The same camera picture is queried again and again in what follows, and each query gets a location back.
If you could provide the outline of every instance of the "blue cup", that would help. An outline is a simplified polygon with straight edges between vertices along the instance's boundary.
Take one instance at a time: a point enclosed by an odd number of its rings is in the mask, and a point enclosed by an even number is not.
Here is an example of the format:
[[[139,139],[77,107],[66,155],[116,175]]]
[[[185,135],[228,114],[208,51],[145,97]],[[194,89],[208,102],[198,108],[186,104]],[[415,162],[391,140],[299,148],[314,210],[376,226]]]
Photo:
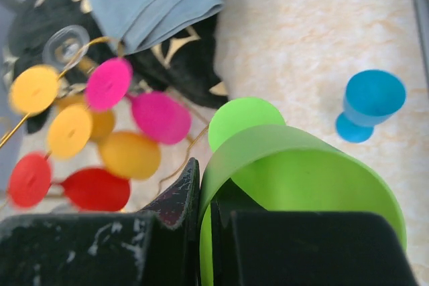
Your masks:
[[[404,105],[407,94],[402,81],[383,70],[364,70],[347,83],[336,131],[344,140],[368,140],[374,126],[386,121]]]

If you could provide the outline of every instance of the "cup base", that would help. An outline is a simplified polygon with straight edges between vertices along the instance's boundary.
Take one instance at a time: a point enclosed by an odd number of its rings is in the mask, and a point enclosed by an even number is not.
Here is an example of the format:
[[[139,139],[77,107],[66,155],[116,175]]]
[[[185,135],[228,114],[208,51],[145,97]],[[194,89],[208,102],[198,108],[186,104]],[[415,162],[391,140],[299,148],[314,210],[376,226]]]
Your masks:
[[[350,122],[344,113],[341,113],[336,119],[335,127],[339,136],[350,143],[364,142],[368,140],[374,132],[373,127],[360,127]]]

